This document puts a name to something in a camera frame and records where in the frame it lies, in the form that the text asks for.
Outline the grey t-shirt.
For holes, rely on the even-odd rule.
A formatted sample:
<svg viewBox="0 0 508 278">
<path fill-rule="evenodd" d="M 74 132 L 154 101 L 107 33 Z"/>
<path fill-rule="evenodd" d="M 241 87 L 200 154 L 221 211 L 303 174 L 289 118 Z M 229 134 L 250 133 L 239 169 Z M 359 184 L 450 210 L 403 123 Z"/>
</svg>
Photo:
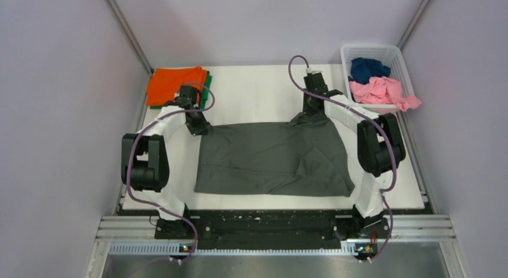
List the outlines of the grey t-shirt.
<svg viewBox="0 0 508 278">
<path fill-rule="evenodd" d="M 198 193 L 349 197 L 354 188 L 343 140 L 324 114 L 213 126 L 201 139 Z"/>
</svg>

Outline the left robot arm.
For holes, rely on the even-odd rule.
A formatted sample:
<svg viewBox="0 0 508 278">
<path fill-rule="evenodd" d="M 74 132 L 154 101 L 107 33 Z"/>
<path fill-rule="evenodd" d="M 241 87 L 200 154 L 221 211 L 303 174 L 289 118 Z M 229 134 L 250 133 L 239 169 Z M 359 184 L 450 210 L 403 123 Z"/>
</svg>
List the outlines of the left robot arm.
<svg viewBox="0 0 508 278">
<path fill-rule="evenodd" d="M 170 163 L 166 143 L 181 126 L 190 135 L 207 135 L 211 129 L 199 101 L 207 86 L 186 82 L 174 99 L 167 101 L 160 113 L 145 128 L 122 137 L 121 176 L 128 196 L 135 202 L 153 206 L 163 220 L 169 221 L 170 231 L 178 238 L 191 232 L 198 238 L 196 226 L 185 216 L 186 204 L 168 186 Z"/>
</svg>

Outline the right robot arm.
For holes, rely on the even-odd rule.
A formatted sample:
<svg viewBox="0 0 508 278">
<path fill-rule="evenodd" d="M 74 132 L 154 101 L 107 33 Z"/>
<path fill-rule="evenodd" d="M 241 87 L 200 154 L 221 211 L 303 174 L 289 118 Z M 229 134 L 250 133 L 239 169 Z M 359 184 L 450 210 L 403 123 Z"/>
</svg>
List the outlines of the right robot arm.
<svg viewBox="0 0 508 278">
<path fill-rule="evenodd" d="M 388 229 L 383 217 L 384 194 L 393 190 L 397 168 L 406 157 L 397 118 L 377 114 L 352 102 L 338 90 L 330 90 L 323 75 L 310 71 L 304 77 L 304 112 L 325 114 L 356 134 L 358 162 L 363 169 L 352 217 L 339 222 L 334 232 L 342 240 L 369 237 Z"/>
</svg>

